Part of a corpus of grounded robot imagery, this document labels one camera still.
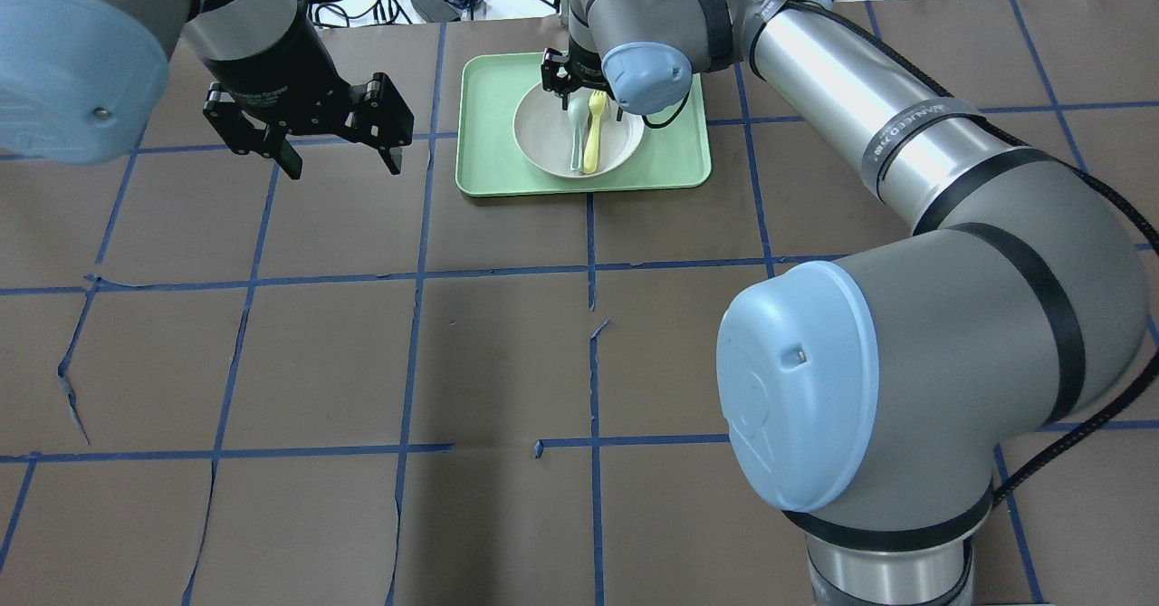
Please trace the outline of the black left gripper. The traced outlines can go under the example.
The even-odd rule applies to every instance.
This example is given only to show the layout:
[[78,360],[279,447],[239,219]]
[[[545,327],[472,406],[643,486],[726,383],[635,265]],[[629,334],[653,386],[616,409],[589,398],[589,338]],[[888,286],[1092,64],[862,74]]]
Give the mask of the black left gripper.
[[331,87],[287,86],[245,97],[214,82],[207,87],[204,118],[236,155],[272,158],[290,180],[302,176],[302,156],[291,136],[336,136],[377,149],[398,176],[402,147],[413,143],[415,118],[398,86],[382,71],[365,83],[337,79]]

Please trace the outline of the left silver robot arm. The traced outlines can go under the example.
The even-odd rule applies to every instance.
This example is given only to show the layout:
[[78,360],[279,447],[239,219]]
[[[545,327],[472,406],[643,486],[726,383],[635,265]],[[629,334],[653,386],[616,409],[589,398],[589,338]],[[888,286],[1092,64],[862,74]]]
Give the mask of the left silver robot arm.
[[313,0],[1,0],[1,140],[16,155],[107,163],[137,143],[185,42],[214,76],[202,112],[236,155],[302,173],[293,136],[336,136],[401,170],[414,116],[382,72],[338,75]]

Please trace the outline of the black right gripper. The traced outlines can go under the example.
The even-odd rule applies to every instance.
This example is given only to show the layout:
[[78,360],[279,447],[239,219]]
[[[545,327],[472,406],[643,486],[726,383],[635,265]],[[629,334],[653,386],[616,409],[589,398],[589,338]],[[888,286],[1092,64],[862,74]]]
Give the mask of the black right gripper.
[[560,98],[580,89],[605,92],[602,58],[584,48],[569,48],[567,52],[546,48],[540,63],[540,83],[544,92]]

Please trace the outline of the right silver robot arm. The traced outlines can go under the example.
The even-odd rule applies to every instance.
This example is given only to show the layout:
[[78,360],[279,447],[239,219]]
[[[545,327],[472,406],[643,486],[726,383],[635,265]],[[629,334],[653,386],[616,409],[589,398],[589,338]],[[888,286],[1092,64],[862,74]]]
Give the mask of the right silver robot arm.
[[641,116],[746,63],[910,238],[807,262],[722,317],[716,378],[756,492],[806,534],[819,605],[969,605],[974,532],[1015,487],[1122,412],[1118,397],[993,485],[993,450],[1125,375],[1145,273],[1105,182],[993,126],[831,0],[569,0],[559,97]]

